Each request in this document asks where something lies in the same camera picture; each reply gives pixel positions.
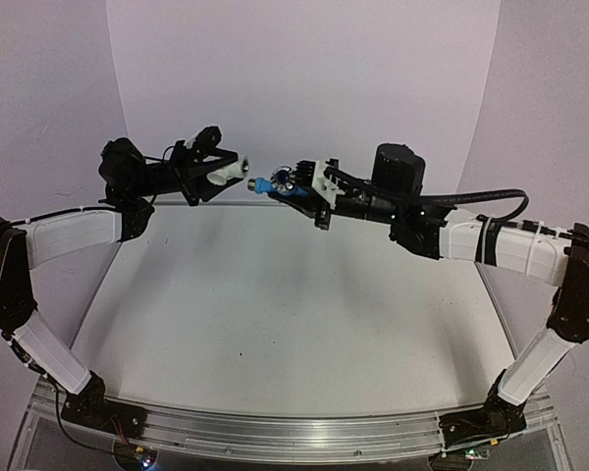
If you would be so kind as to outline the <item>blue water faucet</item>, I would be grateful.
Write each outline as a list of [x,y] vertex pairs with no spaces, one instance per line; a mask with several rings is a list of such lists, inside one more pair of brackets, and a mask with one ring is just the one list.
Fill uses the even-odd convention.
[[307,197],[308,193],[295,183],[295,171],[288,166],[276,169],[268,179],[249,179],[247,189],[255,194],[276,193],[281,196]]

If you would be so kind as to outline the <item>white plastic pipe fitting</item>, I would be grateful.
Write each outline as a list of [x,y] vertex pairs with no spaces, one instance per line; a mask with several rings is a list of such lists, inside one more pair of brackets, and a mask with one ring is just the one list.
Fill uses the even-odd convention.
[[217,186],[224,186],[233,180],[243,180],[249,171],[249,161],[247,156],[241,156],[232,164],[222,167],[209,173],[207,180]]

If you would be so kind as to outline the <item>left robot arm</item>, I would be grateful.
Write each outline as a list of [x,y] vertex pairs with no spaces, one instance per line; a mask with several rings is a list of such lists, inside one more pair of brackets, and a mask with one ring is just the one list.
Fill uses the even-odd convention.
[[34,298],[30,273],[40,265],[92,246],[143,235],[158,196],[179,193],[190,207],[208,202],[246,177],[246,157],[219,146],[207,127],[156,159],[126,137],[108,142],[98,173],[105,197],[20,221],[0,217],[0,333],[32,371],[62,388],[72,405],[69,421],[101,429],[118,421],[120,405],[105,397],[102,378],[86,367],[51,330]]

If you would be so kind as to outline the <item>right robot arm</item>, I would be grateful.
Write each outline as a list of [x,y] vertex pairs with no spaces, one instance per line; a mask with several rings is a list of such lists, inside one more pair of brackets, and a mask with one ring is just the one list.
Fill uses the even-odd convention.
[[425,169],[407,146],[383,143],[367,180],[340,170],[335,159],[300,161],[249,188],[321,230],[334,216],[381,223],[390,241],[413,255],[507,269],[555,287],[545,326],[499,375],[485,402],[439,422],[447,447],[520,432],[528,397],[574,346],[589,340],[589,228],[519,220],[529,203],[520,189],[424,195]]

